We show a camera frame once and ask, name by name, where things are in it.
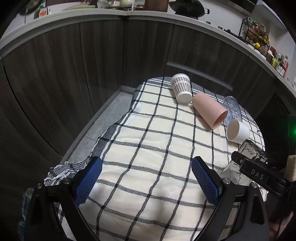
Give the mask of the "white black checkered cloth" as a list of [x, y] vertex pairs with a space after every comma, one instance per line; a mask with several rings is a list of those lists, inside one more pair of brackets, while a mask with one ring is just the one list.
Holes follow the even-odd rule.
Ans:
[[220, 173], [238, 145], [177, 103], [170, 78], [135, 90], [129, 111], [96, 141], [102, 172], [79, 206], [100, 240], [193, 240], [214, 211], [191, 170], [200, 156]]

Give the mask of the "clear glass cup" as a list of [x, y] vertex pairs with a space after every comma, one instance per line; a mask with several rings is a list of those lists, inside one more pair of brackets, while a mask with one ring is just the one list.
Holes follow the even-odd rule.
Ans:
[[252, 180], [239, 171], [245, 160], [267, 163], [266, 152], [253, 141], [245, 140], [237, 151], [231, 154], [231, 161], [221, 172], [220, 177], [230, 179], [234, 184], [248, 186]]

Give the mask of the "patterned paper cup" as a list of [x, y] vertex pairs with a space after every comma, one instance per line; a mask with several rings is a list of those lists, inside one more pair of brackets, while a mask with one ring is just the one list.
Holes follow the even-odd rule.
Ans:
[[191, 80], [186, 74], [175, 74], [171, 78], [171, 87], [178, 104], [186, 105], [193, 99]]

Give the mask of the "black spice rack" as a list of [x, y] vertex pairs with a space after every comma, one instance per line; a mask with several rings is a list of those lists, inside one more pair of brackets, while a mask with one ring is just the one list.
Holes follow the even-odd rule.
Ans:
[[241, 22], [239, 37], [244, 43], [251, 45], [253, 49], [264, 56], [270, 49], [271, 40], [266, 34], [265, 27], [261, 30], [260, 25], [255, 21], [251, 22], [248, 17]]

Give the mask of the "pink plastic cup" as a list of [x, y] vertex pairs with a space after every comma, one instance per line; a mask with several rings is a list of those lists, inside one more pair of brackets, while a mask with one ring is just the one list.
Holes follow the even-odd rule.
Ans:
[[193, 97], [192, 105], [212, 130], [221, 125], [228, 114], [224, 106], [203, 92]]

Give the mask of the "green dish soap bottle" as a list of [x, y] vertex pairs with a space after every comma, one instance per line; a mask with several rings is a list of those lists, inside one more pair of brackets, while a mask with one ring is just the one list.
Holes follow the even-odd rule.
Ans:
[[34, 19], [48, 16], [50, 14], [50, 9], [47, 6], [41, 5], [34, 13]]

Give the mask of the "clear plastic cup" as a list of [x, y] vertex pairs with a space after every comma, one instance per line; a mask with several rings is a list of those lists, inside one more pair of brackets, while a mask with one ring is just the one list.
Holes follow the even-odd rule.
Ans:
[[223, 107], [228, 111], [227, 116], [224, 120], [224, 123], [226, 125], [228, 125], [229, 122], [233, 119], [242, 121], [240, 106], [234, 97], [232, 96], [225, 97], [223, 101]]

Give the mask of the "wooden cutting board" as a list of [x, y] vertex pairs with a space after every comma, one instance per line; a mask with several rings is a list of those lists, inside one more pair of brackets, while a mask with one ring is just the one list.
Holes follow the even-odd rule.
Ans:
[[167, 12], [169, 0], [145, 0], [145, 10]]

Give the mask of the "white plastic cup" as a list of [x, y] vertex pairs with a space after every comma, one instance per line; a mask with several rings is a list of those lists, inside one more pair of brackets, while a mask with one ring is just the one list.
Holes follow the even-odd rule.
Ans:
[[250, 130], [246, 124], [237, 119], [229, 121], [226, 129], [227, 140], [241, 145], [249, 136]]

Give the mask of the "black wok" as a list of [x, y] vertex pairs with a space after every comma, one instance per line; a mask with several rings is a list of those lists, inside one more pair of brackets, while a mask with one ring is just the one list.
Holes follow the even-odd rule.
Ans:
[[170, 1], [169, 6], [175, 12], [175, 15], [186, 16], [196, 20], [210, 14], [210, 9], [205, 8], [198, 0]]

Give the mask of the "green tray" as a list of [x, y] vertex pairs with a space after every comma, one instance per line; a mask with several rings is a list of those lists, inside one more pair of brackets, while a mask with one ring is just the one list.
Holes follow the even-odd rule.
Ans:
[[71, 6], [69, 8], [66, 8], [63, 11], [70, 11], [75, 9], [94, 9], [94, 8], [95, 8], [95, 5], [76, 5], [76, 6]]

